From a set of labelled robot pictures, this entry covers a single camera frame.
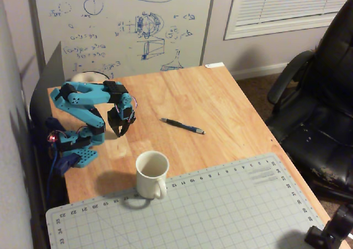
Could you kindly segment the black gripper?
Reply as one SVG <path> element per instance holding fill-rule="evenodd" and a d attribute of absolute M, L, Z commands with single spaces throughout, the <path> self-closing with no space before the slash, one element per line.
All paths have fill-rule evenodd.
<path fill-rule="evenodd" d="M 108 123 L 117 137 L 125 135 L 135 120 L 136 116 L 132 107 L 119 109 L 114 106 L 108 111 Z"/>

